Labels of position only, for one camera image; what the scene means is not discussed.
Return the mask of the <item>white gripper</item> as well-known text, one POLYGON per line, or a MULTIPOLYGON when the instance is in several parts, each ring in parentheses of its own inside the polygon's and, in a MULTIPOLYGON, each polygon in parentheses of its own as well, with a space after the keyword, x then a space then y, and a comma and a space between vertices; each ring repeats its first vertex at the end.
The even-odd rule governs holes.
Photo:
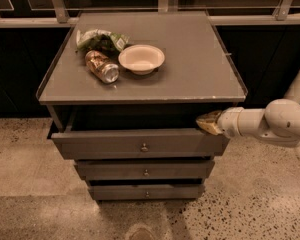
POLYGON ((243 110, 243 107, 231 107, 223 112, 215 110, 198 116, 196 123, 201 129, 212 135, 222 133, 227 138, 239 137, 239 115, 243 110))

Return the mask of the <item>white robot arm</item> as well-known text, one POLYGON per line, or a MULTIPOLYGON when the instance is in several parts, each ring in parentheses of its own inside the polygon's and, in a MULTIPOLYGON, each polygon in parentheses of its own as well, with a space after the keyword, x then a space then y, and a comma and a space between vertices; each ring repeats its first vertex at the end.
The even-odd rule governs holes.
POLYGON ((300 70, 283 99, 271 101, 264 109, 230 107, 199 116, 197 125, 213 135, 250 136, 286 147, 300 143, 300 70))

